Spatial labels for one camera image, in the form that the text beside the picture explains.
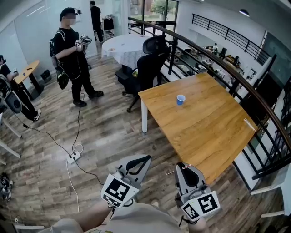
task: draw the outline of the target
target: black pants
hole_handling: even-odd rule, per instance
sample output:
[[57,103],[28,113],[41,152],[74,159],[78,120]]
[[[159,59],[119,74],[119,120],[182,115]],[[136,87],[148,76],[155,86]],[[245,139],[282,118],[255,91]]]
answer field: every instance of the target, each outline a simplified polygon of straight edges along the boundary
[[72,81],[72,94],[74,101],[80,101],[80,94],[82,85],[88,95],[92,95],[95,90],[90,81],[90,74],[88,69],[87,60],[84,58],[79,62],[81,74],[77,79],[71,79]]
[[99,42],[102,42],[103,41],[103,36],[102,36],[102,31],[101,31],[101,23],[94,24],[93,25],[93,29],[97,32]]
[[19,89],[19,91],[16,92],[16,95],[20,98],[21,102],[26,105],[26,107],[22,105],[21,112],[26,116],[27,119],[33,121],[34,118],[37,116],[37,111],[33,107],[28,96],[24,93],[22,89]]

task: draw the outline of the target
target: small trash bin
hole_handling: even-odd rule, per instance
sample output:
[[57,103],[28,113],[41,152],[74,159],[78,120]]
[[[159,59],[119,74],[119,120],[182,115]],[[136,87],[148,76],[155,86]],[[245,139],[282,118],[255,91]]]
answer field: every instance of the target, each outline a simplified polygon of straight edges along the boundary
[[45,81],[45,83],[47,83],[49,80],[51,80],[51,76],[50,76],[50,71],[49,70],[46,70],[40,76]]

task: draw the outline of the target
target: wooden handrail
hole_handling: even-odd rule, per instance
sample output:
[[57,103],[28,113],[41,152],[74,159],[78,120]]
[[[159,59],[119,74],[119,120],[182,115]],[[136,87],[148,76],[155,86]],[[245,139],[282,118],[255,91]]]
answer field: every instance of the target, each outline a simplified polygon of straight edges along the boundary
[[270,119],[274,122],[275,126],[277,127],[277,129],[279,130],[279,132],[281,133],[284,142],[286,143],[289,151],[291,151],[291,141],[290,138],[287,134],[287,132],[285,131],[281,121],[279,120],[279,118],[276,116],[276,114],[273,112],[273,110],[269,107],[269,105],[267,104],[267,102],[264,100],[264,98],[253,88],[252,85],[250,85],[239,73],[237,73],[231,66],[229,66],[228,64],[226,64],[223,60],[218,59],[217,56],[215,56],[214,54],[210,53],[209,51],[201,48],[200,46],[198,46],[197,44],[195,44],[194,42],[192,42],[191,40],[187,39],[186,37],[183,37],[175,32],[172,32],[168,29],[165,29],[163,27],[154,25],[150,22],[145,22],[142,20],[138,20],[138,19],[134,19],[131,17],[128,17],[129,20],[131,21],[135,21],[144,25],[148,25],[149,27],[153,27],[156,28],[162,32],[165,32],[179,40],[181,40],[182,42],[188,44],[189,46],[195,48],[196,50],[198,50],[200,53],[204,54],[205,56],[209,57],[211,60],[213,60],[216,64],[218,64],[220,67],[222,67],[225,71],[227,71],[232,77],[234,77],[236,80],[238,80],[240,82],[240,84],[249,92],[251,93],[259,102],[260,104],[264,107],[264,109],[266,110],[266,112],[268,113]]

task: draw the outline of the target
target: wooden floor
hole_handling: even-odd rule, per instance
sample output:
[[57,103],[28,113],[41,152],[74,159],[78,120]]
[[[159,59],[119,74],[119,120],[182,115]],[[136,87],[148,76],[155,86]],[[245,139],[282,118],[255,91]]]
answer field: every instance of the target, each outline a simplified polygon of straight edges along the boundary
[[[88,106],[80,111],[77,140],[84,146],[82,158],[78,161],[80,166],[104,182],[121,158],[150,154],[153,161],[142,183],[138,201],[150,203],[157,198],[162,208],[175,219],[180,219],[181,212],[174,202],[174,176],[166,175],[174,170],[177,154],[153,118],[149,120],[147,134],[141,132],[140,102],[132,113],[126,112],[132,99],[121,95],[123,86],[114,75],[120,65],[113,59],[97,57],[90,59],[89,63],[93,68],[91,82],[96,90],[104,91],[105,96],[91,101],[85,94]],[[71,151],[78,130],[79,109],[72,104],[70,84],[62,91],[55,79],[52,80],[33,104],[42,110],[39,121],[32,123],[20,114],[21,120],[38,130],[48,131],[59,144]],[[0,156],[7,162],[7,166],[0,165],[0,171],[7,172],[14,181],[12,200],[7,205],[0,201],[3,216],[14,221],[19,215],[25,224],[47,227],[60,218],[77,213],[76,195],[65,167],[66,153],[48,135],[23,128],[10,110],[4,116],[23,138],[16,137],[6,126],[1,127],[0,138],[22,155],[18,159],[0,149]],[[79,194],[80,209],[84,210],[100,199],[102,186],[94,176],[83,173],[75,165],[69,165],[69,170]],[[280,225],[284,219],[260,218],[262,213],[282,210],[280,191],[250,196],[232,165],[211,188],[217,191],[221,204],[221,210],[208,218],[212,233],[254,232],[257,223],[266,228],[271,222]]]

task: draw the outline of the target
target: blue cup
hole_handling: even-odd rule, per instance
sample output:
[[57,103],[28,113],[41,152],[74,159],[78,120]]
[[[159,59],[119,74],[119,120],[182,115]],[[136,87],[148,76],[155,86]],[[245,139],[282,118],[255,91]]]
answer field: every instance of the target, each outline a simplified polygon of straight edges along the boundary
[[185,99],[186,99],[185,96],[177,95],[177,105],[182,105]]

